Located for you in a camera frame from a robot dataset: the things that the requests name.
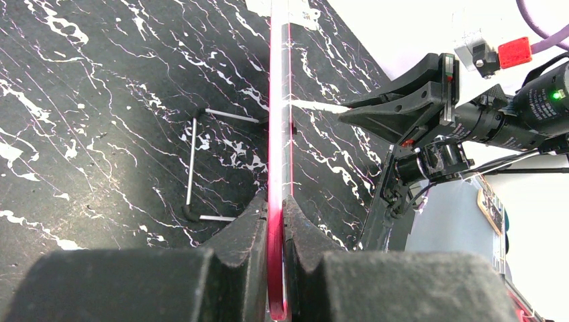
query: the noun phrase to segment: black mount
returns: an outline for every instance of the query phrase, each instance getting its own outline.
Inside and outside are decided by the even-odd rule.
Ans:
[[[454,126],[459,62],[453,54],[428,54],[374,97],[345,104],[339,120],[359,126],[398,146],[420,148],[439,127]]]

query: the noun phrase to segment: white wall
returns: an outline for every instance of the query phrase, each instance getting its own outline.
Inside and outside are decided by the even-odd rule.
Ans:
[[[393,79],[419,62],[428,52],[452,52],[460,28],[455,12],[467,13],[464,29],[482,28],[488,40],[506,42],[529,36],[540,40],[522,20],[514,0],[329,0],[348,27]],[[556,32],[569,23],[569,1],[527,0],[534,20]],[[508,94],[521,86],[527,72],[562,51],[552,48],[533,62],[501,71],[491,80],[461,70],[461,102],[470,100],[495,83]],[[469,158],[483,164],[512,152],[465,144]],[[568,166],[564,157],[538,156],[514,167]],[[510,217],[510,264],[513,281],[527,300],[548,319],[569,321],[565,308],[569,290],[567,247],[569,234],[569,174],[490,176]]]

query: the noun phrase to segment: red plastic card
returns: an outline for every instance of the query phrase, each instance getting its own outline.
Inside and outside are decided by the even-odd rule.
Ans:
[[[531,62],[531,46],[527,37],[507,42],[498,47],[500,68],[506,69]]]

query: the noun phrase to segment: metal rod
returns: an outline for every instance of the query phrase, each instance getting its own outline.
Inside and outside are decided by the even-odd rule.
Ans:
[[[201,215],[201,216],[199,216],[199,220],[233,221],[233,220],[235,220],[235,218],[233,218],[233,217],[222,217],[222,216]]]
[[[226,112],[220,112],[220,111],[216,111],[213,109],[205,109],[206,112],[210,113],[210,114],[217,114],[217,115],[221,115],[221,116],[227,116],[227,117],[231,117],[233,119],[240,119],[242,121],[248,121],[248,122],[252,122],[252,123],[259,123],[258,119],[254,119],[252,117],[245,117],[245,116],[239,116],[239,115],[235,115],[235,114],[229,114]]]
[[[190,153],[190,170],[188,176],[188,195],[186,196],[186,205],[190,204],[192,198],[192,180],[194,177],[194,156],[195,156],[195,137],[197,130],[197,119],[194,117],[192,120],[192,151]]]

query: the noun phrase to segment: black table surface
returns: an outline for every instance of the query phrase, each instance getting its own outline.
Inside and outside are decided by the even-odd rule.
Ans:
[[[388,81],[326,0],[291,26],[294,99],[353,101]],[[189,223],[190,112],[268,116],[269,18],[244,0],[0,1],[0,314],[42,255],[197,247],[227,223]],[[347,250],[387,144],[293,108],[295,198]],[[206,114],[193,209],[238,216],[267,183],[267,129]]]

